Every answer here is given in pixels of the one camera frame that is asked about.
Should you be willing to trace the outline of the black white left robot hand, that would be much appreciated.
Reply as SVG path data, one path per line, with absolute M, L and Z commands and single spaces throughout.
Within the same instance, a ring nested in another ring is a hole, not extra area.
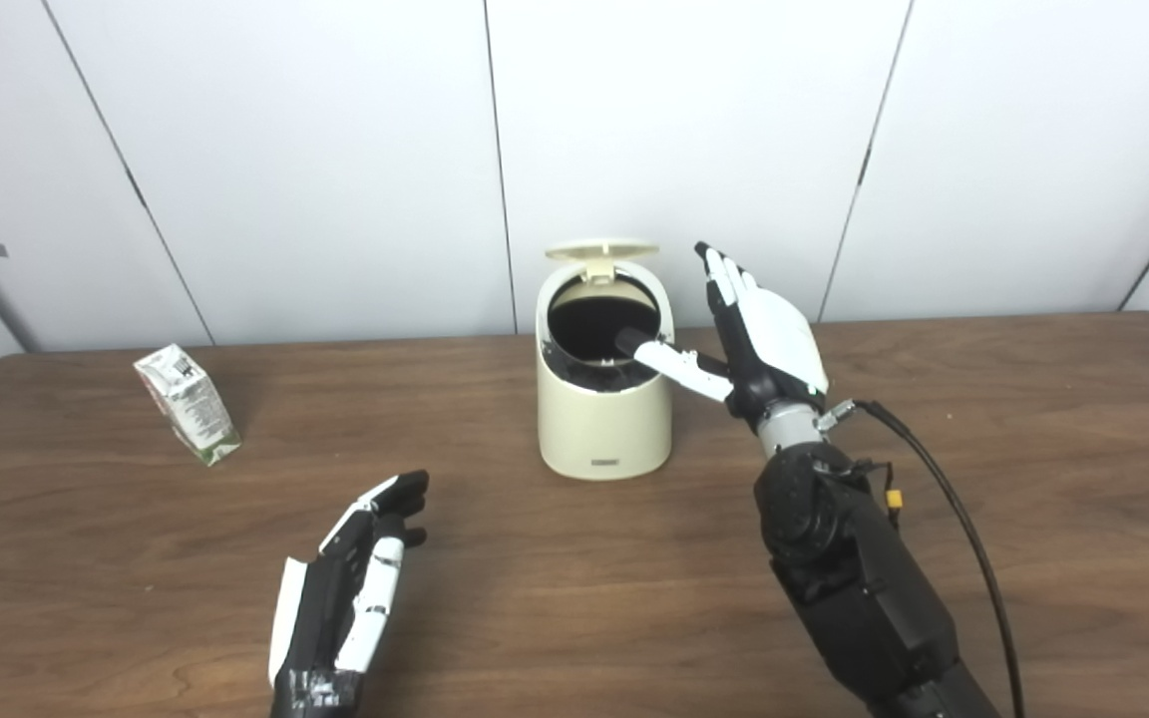
M 407 522 L 424 509 L 429 482 L 427 470 L 390 477 L 347 505 L 314 559 L 286 559 L 270 632 L 269 715 L 361 715 L 404 553 L 427 540 Z

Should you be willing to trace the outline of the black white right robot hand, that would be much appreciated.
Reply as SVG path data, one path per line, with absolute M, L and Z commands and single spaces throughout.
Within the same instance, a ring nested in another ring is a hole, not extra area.
M 708 309 L 724 358 L 683 350 L 642 330 L 616 333 L 616 349 L 694 394 L 717 401 L 756 429 L 774 406 L 807 406 L 824 412 L 830 387 L 810 322 L 751 272 L 707 242 L 696 244 L 705 264 Z

